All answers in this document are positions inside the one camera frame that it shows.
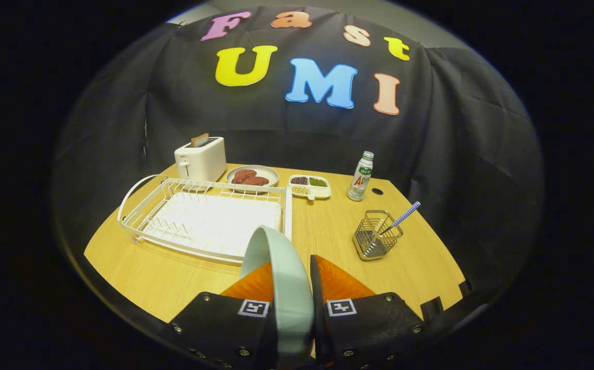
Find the drying tray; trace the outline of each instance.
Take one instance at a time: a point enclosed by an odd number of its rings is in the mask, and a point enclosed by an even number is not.
[[[167,179],[123,216],[130,194],[155,176]],[[146,239],[184,253],[242,263],[250,237],[260,225],[292,240],[292,197],[286,194],[286,188],[151,175],[125,195],[117,220],[135,243]]]

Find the blue letter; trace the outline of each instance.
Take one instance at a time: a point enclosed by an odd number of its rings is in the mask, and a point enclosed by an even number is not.
[[[354,102],[351,101],[351,79],[358,72],[356,68],[337,65],[327,77],[324,77],[313,59],[294,58],[290,64],[295,66],[295,79],[292,83],[292,91],[285,94],[288,101],[306,103],[308,101],[306,84],[308,84],[313,99],[317,103],[321,102],[331,90],[331,96],[327,98],[329,105],[347,109],[354,107]]]

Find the utensil holder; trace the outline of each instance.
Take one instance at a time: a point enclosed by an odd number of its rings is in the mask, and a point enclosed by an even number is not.
[[[393,225],[395,220],[388,211],[365,211],[365,216],[358,224],[352,237],[358,257],[364,261],[383,258],[403,235],[400,225],[393,227],[383,235],[381,232]]]

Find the sausage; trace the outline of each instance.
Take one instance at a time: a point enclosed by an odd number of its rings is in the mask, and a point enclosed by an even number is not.
[[[261,176],[251,176],[244,179],[242,182],[245,185],[267,185],[269,180]]]
[[[258,173],[254,170],[239,170],[235,173],[235,177],[231,181],[232,183],[242,183],[246,178],[257,175]]]

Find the white toaster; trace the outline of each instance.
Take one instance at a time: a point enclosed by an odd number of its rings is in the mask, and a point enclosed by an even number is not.
[[[174,152],[180,178],[216,182],[226,171],[224,138],[212,136],[198,147],[191,143]]]

